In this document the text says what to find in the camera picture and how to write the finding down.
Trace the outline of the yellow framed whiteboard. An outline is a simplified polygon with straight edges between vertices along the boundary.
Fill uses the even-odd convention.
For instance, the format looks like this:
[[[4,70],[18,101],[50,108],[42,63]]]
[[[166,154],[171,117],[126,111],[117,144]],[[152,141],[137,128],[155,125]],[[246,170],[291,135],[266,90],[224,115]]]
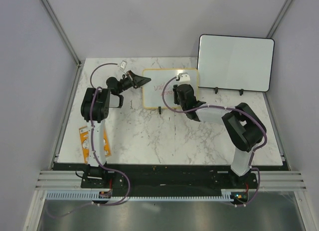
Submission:
[[[171,108],[178,108],[173,101],[173,86],[179,85],[176,77],[180,73],[187,73],[190,77],[190,85],[194,89],[194,96],[197,96],[198,91],[198,71],[195,68],[188,69],[145,69],[142,72],[144,77],[151,79],[145,84],[143,89],[143,107],[145,109],[162,109],[166,108],[162,101],[162,91],[167,82],[174,77],[174,81],[170,82],[164,91],[165,101]]]

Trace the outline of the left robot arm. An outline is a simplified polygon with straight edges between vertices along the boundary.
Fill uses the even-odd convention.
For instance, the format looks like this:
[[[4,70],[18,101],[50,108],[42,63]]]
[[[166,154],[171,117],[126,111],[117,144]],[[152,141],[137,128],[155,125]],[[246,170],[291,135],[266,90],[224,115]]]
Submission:
[[[104,166],[106,164],[104,134],[111,96],[118,98],[117,108],[121,108],[124,102],[122,92],[130,88],[141,88],[149,82],[151,82],[150,78],[136,75],[129,70],[120,80],[109,77],[106,80],[106,88],[87,88],[80,109],[82,117],[87,122],[89,132],[89,155],[82,178],[85,182],[91,181],[97,187],[103,188],[108,185],[110,180]]]

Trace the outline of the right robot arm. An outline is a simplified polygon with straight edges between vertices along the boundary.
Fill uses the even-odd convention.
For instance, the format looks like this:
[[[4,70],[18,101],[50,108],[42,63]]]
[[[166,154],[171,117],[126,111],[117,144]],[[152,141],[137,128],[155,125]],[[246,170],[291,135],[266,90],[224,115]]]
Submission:
[[[267,129],[250,106],[243,102],[234,108],[208,105],[196,99],[189,84],[174,85],[173,95],[174,103],[181,106],[188,119],[225,126],[235,146],[228,182],[234,188],[245,184],[255,151],[265,145],[261,142],[267,142]]]

